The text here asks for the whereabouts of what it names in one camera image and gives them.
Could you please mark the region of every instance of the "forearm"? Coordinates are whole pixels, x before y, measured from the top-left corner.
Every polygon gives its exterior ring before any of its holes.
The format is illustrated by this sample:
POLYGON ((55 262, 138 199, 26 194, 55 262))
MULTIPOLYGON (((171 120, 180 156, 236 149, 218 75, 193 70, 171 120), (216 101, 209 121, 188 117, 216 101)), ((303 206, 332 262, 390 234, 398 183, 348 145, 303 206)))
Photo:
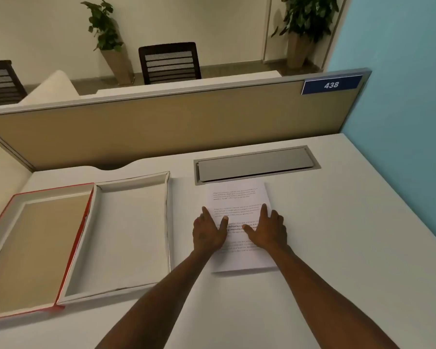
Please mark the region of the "forearm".
POLYGON ((322 349, 397 349, 368 316, 318 276, 289 246, 269 253, 322 349))
POLYGON ((210 256, 193 251, 134 304, 97 348, 163 348, 187 295, 210 256))

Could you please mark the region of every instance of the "green foliage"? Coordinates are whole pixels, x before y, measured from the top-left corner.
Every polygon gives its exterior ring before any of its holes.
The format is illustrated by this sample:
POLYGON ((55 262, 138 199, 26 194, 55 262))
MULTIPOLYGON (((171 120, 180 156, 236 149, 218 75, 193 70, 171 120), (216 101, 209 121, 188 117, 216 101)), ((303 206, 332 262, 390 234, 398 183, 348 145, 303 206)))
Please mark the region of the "green foliage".
POLYGON ((115 24, 110 18, 110 14, 113 13, 113 6, 105 0, 102 0, 100 5, 93 4, 87 1, 81 2, 91 10, 92 17, 89 17, 91 26, 89 32, 93 32, 96 29, 94 36, 97 36, 97 47, 94 50, 116 50, 121 51, 123 43, 118 38, 115 24))
POLYGON ((281 0, 286 3, 285 26, 279 35, 286 32, 306 34, 315 43, 324 34, 331 34, 330 25, 335 12, 339 12, 337 0, 281 0))

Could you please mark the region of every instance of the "black chair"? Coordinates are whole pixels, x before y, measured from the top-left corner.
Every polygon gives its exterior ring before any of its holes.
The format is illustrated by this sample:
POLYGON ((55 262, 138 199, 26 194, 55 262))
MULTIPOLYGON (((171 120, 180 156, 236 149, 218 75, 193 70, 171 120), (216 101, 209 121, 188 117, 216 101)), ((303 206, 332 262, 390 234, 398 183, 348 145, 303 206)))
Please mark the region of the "black chair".
POLYGON ((19 103, 27 95, 10 60, 0 60, 0 105, 19 103))
POLYGON ((144 83, 201 79, 195 43, 173 43, 139 48, 144 83))

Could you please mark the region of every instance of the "box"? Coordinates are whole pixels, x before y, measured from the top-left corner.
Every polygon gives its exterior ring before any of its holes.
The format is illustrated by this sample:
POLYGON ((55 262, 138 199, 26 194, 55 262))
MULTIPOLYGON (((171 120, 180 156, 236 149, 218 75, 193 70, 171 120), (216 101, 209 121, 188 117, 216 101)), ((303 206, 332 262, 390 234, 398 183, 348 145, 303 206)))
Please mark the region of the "box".
POLYGON ((163 279, 171 270, 169 176, 14 195, 0 215, 0 319, 163 279))

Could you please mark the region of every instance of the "person's left arm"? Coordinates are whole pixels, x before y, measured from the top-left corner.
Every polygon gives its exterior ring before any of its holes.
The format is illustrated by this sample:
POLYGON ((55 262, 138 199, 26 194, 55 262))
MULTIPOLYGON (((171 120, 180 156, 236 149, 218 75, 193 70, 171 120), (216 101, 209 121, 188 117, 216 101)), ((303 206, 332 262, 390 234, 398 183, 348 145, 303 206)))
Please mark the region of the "person's left arm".
POLYGON ((194 221, 192 253, 141 297, 96 349, 163 348, 198 275, 225 242, 227 226, 228 217, 224 217, 217 229, 202 207, 202 214, 194 221))

